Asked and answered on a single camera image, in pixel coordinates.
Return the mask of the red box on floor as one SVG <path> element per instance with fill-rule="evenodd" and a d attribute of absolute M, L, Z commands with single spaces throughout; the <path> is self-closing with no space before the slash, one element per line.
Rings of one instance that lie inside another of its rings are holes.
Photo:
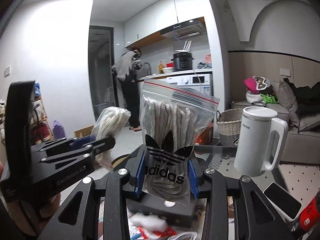
<path fill-rule="evenodd" d="M 209 145 L 213 140 L 213 126 L 207 127 L 197 138 L 199 145 Z"/>

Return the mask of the striped grey cushion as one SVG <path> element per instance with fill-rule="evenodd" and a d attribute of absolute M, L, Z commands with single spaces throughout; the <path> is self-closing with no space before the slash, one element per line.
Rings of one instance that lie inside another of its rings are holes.
<path fill-rule="evenodd" d="M 274 82 L 274 92 L 276 93 L 279 103 L 289 112 L 291 123 L 299 126 L 298 103 L 296 97 L 288 83 L 284 81 Z"/>

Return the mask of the purple rolled mat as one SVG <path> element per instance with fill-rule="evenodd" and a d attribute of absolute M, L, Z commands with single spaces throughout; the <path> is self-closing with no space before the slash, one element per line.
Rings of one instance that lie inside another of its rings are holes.
<path fill-rule="evenodd" d="M 53 123 L 53 135 L 55 139 L 62 139 L 66 137 L 64 127 L 57 121 Z"/>

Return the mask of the pile of colourful clothes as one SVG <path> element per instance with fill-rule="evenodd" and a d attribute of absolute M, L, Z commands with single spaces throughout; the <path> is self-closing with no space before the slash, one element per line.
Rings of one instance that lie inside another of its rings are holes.
<path fill-rule="evenodd" d="M 267 104 L 278 104 L 269 79 L 263 76 L 252 76 L 244 80 L 246 100 L 251 105 L 266 107 Z"/>

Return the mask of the person in grey top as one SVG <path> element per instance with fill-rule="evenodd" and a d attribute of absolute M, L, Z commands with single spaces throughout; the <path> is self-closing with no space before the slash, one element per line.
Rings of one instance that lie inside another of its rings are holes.
<path fill-rule="evenodd" d="M 141 51 L 133 47 L 118 59 L 112 66 L 112 72 L 120 82 L 127 110 L 131 112 L 129 118 L 130 130 L 138 132 L 141 130 L 139 122 L 139 89 L 137 83 L 137 71 L 141 69 Z"/>

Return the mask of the clear bag of white socks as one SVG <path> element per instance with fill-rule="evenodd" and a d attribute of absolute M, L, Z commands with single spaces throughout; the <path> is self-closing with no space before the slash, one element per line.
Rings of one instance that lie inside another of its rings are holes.
<path fill-rule="evenodd" d="M 99 118 L 95 122 L 91 135 L 95 135 L 97 140 L 105 139 L 108 136 L 117 139 L 118 135 L 130 117 L 131 112 L 127 109 L 114 106 L 107 107 L 102 111 Z M 112 172 L 113 166 L 111 152 L 112 150 L 104 150 L 99 152 L 95 156 L 95 161 L 100 166 Z"/>

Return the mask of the wooden shoe rack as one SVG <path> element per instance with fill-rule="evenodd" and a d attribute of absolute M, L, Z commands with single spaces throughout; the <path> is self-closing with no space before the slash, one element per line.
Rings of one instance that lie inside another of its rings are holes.
<path fill-rule="evenodd" d="M 5 111 L 6 102 L 1 99 L 1 143 L 5 145 Z M 41 144 L 52 139 L 52 133 L 47 125 L 47 115 L 41 99 L 40 84 L 35 83 L 34 110 L 30 124 L 31 144 Z"/>

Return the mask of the white front-load washing machine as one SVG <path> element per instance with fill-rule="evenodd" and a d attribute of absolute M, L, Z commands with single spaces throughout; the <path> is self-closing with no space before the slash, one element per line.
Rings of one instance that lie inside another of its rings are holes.
<path fill-rule="evenodd" d="M 170 76 L 161 79 L 172 85 L 191 88 L 200 93 L 213 96 L 212 74 L 190 74 Z"/>

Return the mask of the grey sofa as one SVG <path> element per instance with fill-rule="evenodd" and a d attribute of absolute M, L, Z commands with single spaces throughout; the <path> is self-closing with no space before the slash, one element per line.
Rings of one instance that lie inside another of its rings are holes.
<path fill-rule="evenodd" d="M 245 101 L 232 102 L 231 108 L 258 107 Z M 280 104 L 267 104 L 266 107 L 278 113 L 278 118 L 289 122 L 289 112 Z M 319 165 L 319 131 L 298 131 L 289 124 L 289 131 L 280 163 Z"/>

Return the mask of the black storage box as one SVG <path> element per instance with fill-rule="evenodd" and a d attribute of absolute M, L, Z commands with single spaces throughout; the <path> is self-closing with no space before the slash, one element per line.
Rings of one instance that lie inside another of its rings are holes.
<path fill-rule="evenodd" d="M 144 215 L 157 215 L 165 218 L 167 223 L 174 226 L 191 227 L 197 199 L 191 196 L 188 206 L 179 203 L 168 203 L 165 200 L 156 198 L 144 193 L 138 200 L 127 199 L 128 209 L 133 212 L 141 212 Z"/>

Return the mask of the woven laundry basket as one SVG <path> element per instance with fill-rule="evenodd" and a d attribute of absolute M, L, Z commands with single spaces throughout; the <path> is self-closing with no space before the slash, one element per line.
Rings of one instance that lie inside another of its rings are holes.
<path fill-rule="evenodd" d="M 238 146 L 242 108 L 228 109 L 222 113 L 217 111 L 217 128 L 222 146 Z"/>

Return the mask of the smartphone in white case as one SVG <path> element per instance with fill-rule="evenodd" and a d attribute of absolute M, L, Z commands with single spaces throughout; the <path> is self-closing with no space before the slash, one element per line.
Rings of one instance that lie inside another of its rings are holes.
<path fill-rule="evenodd" d="M 297 218 L 302 208 L 302 203 L 296 200 L 296 198 L 283 187 L 272 182 L 266 189 L 264 189 L 263 193 L 272 203 L 274 208 L 289 222 L 292 222 Z"/>

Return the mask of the black rice cooker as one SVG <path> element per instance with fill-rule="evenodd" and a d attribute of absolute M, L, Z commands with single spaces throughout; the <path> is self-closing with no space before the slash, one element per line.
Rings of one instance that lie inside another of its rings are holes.
<path fill-rule="evenodd" d="M 178 52 L 171 59 L 174 63 L 175 71 L 192 70 L 193 57 L 191 52 Z"/>

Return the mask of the open cardboard box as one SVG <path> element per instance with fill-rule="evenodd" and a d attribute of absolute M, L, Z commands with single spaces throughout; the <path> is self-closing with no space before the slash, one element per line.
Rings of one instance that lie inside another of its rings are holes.
<path fill-rule="evenodd" d="M 89 136 L 92 133 L 93 127 L 94 126 L 92 125 L 92 126 L 88 126 L 88 127 L 76 130 L 74 132 L 74 136 L 77 137 L 77 138 L 82 138 L 82 137 Z"/>

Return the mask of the adidas zip bag with socks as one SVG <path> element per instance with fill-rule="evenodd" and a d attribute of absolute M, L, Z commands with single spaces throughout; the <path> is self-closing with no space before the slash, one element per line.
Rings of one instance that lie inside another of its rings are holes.
<path fill-rule="evenodd" d="M 146 79 L 140 124 L 146 146 L 144 192 L 182 205 L 190 203 L 188 161 L 197 138 L 214 120 L 219 99 L 191 88 Z"/>

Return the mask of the white foam piece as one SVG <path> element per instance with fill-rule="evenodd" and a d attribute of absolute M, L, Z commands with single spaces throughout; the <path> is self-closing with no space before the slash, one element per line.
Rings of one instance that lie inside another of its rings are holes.
<path fill-rule="evenodd" d="M 130 222 L 134 226 L 141 226 L 148 231 L 164 232 L 168 224 L 166 220 L 159 218 L 156 215 L 144 215 L 142 213 L 136 213 L 130 218 Z"/>

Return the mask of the white electric kettle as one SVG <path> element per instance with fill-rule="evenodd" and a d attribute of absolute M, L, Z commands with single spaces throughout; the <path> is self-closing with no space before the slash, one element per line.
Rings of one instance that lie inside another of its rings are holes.
<path fill-rule="evenodd" d="M 272 109 L 251 106 L 243 109 L 234 167 L 243 176 L 258 177 L 279 165 L 288 124 Z"/>

